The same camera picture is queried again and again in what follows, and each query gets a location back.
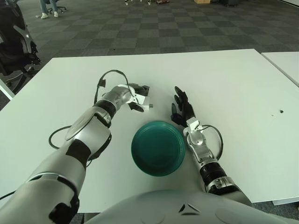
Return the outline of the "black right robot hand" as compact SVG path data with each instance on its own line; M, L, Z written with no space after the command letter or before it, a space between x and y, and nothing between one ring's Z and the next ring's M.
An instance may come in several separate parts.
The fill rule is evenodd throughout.
M195 117L192 105L188 101L187 94L180 88L175 86L176 95L174 99L181 113L177 112L177 107L174 103L171 104L171 120L179 126L187 127L187 120Z

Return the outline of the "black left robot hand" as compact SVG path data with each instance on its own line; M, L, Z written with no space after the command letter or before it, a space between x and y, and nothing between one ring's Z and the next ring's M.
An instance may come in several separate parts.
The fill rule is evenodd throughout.
M140 86L138 84L129 84L130 90L133 94L130 101L127 102L131 110L138 112L146 112L150 109L149 87L146 85Z

